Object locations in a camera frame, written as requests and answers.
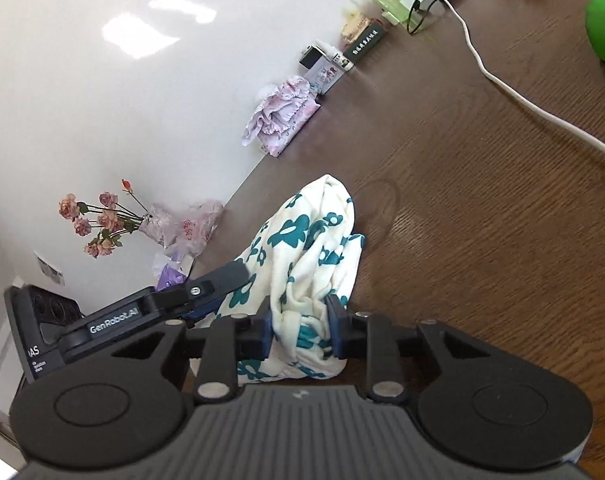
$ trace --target metal screw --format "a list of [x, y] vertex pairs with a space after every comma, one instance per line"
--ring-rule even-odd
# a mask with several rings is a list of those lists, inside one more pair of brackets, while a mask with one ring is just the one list
[[398, 397], [405, 391], [403, 385], [396, 381], [381, 381], [375, 383], [372, 389], [374, 394], [379, 397]]
[[205, 383], [198, 386], [198, 395], [205, 399], [220, 399], [229, 393], [229, 386], [223, 383]]

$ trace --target pink floral tissue package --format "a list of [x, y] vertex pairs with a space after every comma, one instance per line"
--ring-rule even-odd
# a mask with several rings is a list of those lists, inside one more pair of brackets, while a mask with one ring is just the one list
[[278, 156], [321, 106], [314, 101], [307, 79], [291, 76], [282, 85], [271, 85], [260, 92], [260, 104], [245, 133], [243, 146], [258, 137], [262, 150]]

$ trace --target grey ribbed panel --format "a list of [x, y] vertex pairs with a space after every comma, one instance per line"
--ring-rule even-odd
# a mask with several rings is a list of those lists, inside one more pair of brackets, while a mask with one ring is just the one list
[[[308, 394], [298, 395], [302, 391]], [[529, 474], [483, 471], [434, 449], [404, 410], [353, 386], [248, 386], [198, 408], [183, 432], [141, 462], [71, 473], [30, 463], [17, 480], [585, 480], [571, 464]]]

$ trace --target wooden table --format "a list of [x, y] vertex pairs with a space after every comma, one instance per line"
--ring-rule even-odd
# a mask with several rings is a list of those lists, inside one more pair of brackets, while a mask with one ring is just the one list
[[[452, 0], [490, 70], [605, 141], [588, 1]], [[605, 480], [605, 157], [502, 94], [451, 13], [436, 14], [414, 37], [389, 34], [260, 162], [197, 271], [236, 257], [284, 200], [334, 175], [369, 239], [355, 309], [437, 317], [578, 384], [596, 421], [582, 466]], [[362, 371], [350, 362], [333, 383]]]

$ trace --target white cable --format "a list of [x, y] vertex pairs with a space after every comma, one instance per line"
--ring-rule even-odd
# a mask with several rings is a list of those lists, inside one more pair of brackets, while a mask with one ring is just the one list
[[601, 152], [603, 152], [605, 154], [605, 143], [604, 142], [602, 142], [599, 139], [596, 139], [596, 137], [587, 133], [585, 130], [582, 130], [581, 128], [579, 128], [577, 126], [574, 126], [573, 124], [565, 121], [564, 119], [561, 119], [560, 117], [555, 116], [554, 114], [550, 114], [546, 110], [543, 110], [539, 106], [532, 103], [529, 99], [526, 99], [521, 94], [519, 94], [516, 90], [514, 90], [511, 86], [509, 86], [507, 83], [505, 83], [502, 79], [499, 79], [497, 76], [493, 75], [489, 70], [487, 70], [483, 64], [483, 59], [481, 58], [481, 55], [478, 53], [476, 48], [473, 46], [473, 43], [471, 43], [471, 38], [469, 35], [469, 28], [467, 27], [467, 23], [460, 16], [460, 14], [458, 14], [458, 12], [456, 12], [456, 9], [454, 9], [452, 4], [449, 3], [448, 0], [442, 0], [442, 1], [447, 7], [449, 7], [449, 10], [451, 10], [454, 13], [454, 16], [458, 19], [458, 21], [461, 22], [461, 25], [463, 26], [463, 30], [465, 31], [465, 41], [467, 42], [467, 46], [469, 47], [469, 50], [471, 50], [473, 57], [476, 59], [478, 68], [481, 69], [481, 72], [487, 79], [489, 79], [490, 81], [492, 81], [492, 83], [494, 83], [497, 86], [499, 86], [500, 88], [502, 88], [507, 94], [511, 95], [516, 101], [518, 101], [525, 108], [529, 108], [531, 111], [537, 113], [541, 117], [550, 121], [550, 123], [556, 124], [557, 126], [564, 128], [569, 133], [574, 134], [578, 138], [584, 140], [588, 144], [591, 144], [594, 148], [596, 148], [597, 150], [600, 150]]

